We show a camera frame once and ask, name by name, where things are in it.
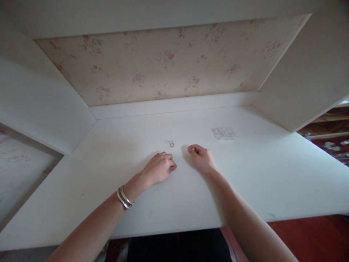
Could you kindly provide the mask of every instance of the floral wallpaper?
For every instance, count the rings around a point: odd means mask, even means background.
[[[256,91],[306,15],[39,39],[89,106]]]
[[[0,231],[62,157],[0,123]]]

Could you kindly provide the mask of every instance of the bangle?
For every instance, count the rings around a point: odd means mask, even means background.
[[[132,205],[134,204],[134,202],[131,203],[131,201],[126,197],[126,195],[124,193],[124,186],[119,187],[119,189],[116,191],[116,195],[126,209],[130,209],[132,207]]]
[[[117,195],[117,197],[119,198],[120,202],[124,205],[124,207],[125,207],[126,209],[130,209],[131,207],[128,206],[128,205],[125,203],[125,201],[121,198],[119,191],[120,191],[120,188],[116,191],[116,195]]]
[[[130,205],[130,207],[132,207],[132,205],[134,204],[134,202],[131,203],[131,201],[128,200],[128,198],[126,197],[126,195],[125,195],[125,193],[124,193],[124,186],[121,186],[121,187],[119,188],[119,190],[120,190],[120,192],[121,192],[122,197],[126,200],[126,202]]]

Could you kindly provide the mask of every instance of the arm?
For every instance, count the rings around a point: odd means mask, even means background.
[[[199,171],[214,185],[228,224],[247,258],[250,261],[297,261],[279,236],[219,172],[211,151],[191,145],[188,152]]]
[[[156,154],[141,172],[124,185],[125,195],[134,202],[150,186],[168,179],[176,167],[172,154]],[[116,192],[113,193],[63,241],[47,261],[93,261],[124,212]]]

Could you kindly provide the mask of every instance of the forearm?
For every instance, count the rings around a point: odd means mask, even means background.
[[[133,202],[147,186],[140,174],[136,174],[125,184],[124,192]],[[116,192],[113,193],[67,237],[47,261],[93,261],[124,212],[124,206]]]
[[[209,178],[216,188],[228,224],[250,261],[297,261],[279,236],[224,176],[213,171]]]

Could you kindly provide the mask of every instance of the white wooden shelf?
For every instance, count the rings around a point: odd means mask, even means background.
[[[213,127],[231,127],[232,142]],[[173,140],[170,148],[165,140]],[[98,120],[0,233],[0,250],[57,245],[156,152],[177,170],[143,193],[111,238],[226,225],[216,194],[186,148],[212,150],[218,167],[266,221],[349,212],[349,169],[253,106]]]

